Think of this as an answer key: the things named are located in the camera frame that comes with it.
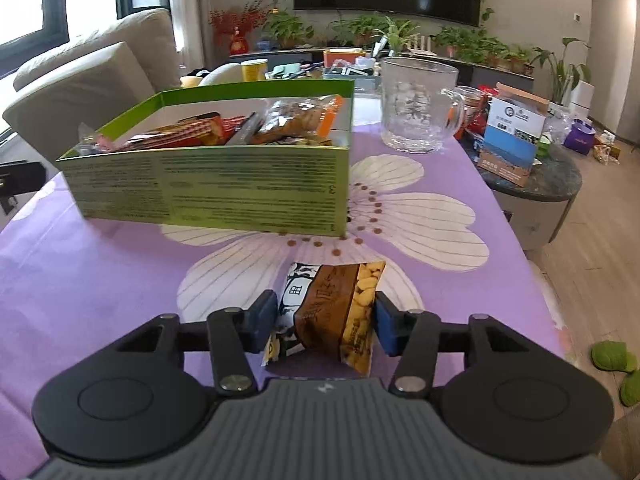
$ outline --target purple bag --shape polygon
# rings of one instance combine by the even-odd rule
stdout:
[[[582,121],[574,121],[569,135],[564,140],[564,145],[574,152],[589,155],[589,151],[595,142],[595,131]]]

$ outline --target table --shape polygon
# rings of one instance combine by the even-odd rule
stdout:
[[[465,136],[460,144],[468,157],[475,160],[478,152],[473,149],[473,141]],[[476,166],[508,214],[511,228],[525,251],[539,249],[554,240],[582,187],[580,170],[564,146],[550,145],[548,156],[540,158],[540,162],[531,169],[524,187]]]
[[[429,155],[380,140],[379,101],[357,99],[348,233],[304,237],[83,219],[61,175],[0,234],[0,474],[15,480],[46,455],[31,423],[34,394],[53,375],[163,313],[203,319],[247,305],[284,283],[293,261],[347,263],[382,256],[380,286],[402,308],[447,322],[484,312],[561,354],[558,330],[518,241],[459,144]],[[210,383],[208,355],[186,370]],[[349,377],[309,352],[260,367],[272,375]],[[387,382],[397,360],[374,349],[372,375]],[[463,369],[438,360],[436,382]]]

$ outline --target potted plant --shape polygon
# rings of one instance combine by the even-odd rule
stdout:
[[[509,56],[511,71],[516,74],[524,74],[525,65],[529,63],[530,58],[530,49],[519,45],[513,45]]]
[[[483,28],[460,28],[456,55],[458,59],[469,63],[481,63],[484,59],[486,30]]]
[[[411,20],[392,20],[385,16],[386,23],[383,28],[374,31],[377,36],[386,36],[389,42],[389,49],[400,54],[409,46],[416,34],[418,26]]]
[[[309,40],[314,35],[314,28],[305,27],[299,16],[289,14],[284,10],[274,10],[269,14],[265,28],[271,37],[278,41],[280,47],[285,50],[294,48],[304,40]]]
[[[442,30],[433,37],[436,46],[445,47],[447,56],[451,59],[458,56],[461,30],[460,27],[442,27]]]
[[[385,25],[385,19],[374,12],[361,14],[352,20],[332,22],[332,29],[339,39],[345,40],[345,43],[351,41],[355,46],[365,46],[371,43],[375,31],[384,28]]]
[[[581,43],[587,48],[590,48],[587,43],[578,38],[562,38],[564,49],[562,50],[562,57],[560,59],[550,50],[545,50],[538,46],[533,49],[537,52],[537,55],[532,62],[538,61],[540,68],[544,67],[547,63],[549,65],[552,78],[551,101],[561,106],[564,96],[570,87],[571,90],[573,90],[578,86],[581,79],[587,83],[591,81],[591,71],[586,64],[580,63],[575,65],[573,63],[565,63],[564,58],[566,57],[567,48],[572,43]]]
[[[484,64],[492,68],[504,68],[506,65],[506,57],[508,56],[508,47],[498,38],[486,38],[484,40]]]
[[[222,44],[222,38],[231,38],[230,54],[245,54],[249,45],[245,35],[264,25],[268,15],[267,0],[254,0],[244,6],[242,12],[231,10],[212,10],[209,13],[209,23],[214,28],[214,41]]]

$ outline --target green cardboard box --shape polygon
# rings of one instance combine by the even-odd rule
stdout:
[[[58,159],[82,214],[137,222],[339,236],[346,229],[353,82],[264,81],[160,92],[100,128],[122,144],[183,118],[249,115],[282,97],[340,94],[334,146],[206,146]]]

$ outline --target round side table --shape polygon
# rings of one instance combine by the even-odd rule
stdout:
[[[460,144],[475,162],[478,152],[472,141],[465,137]],[[548,156],[540,162],[531,169],[524,187],[476,166],[524,251],[539,249],[553,241],[582,187],[580,170],[563,146],[552,144]]]

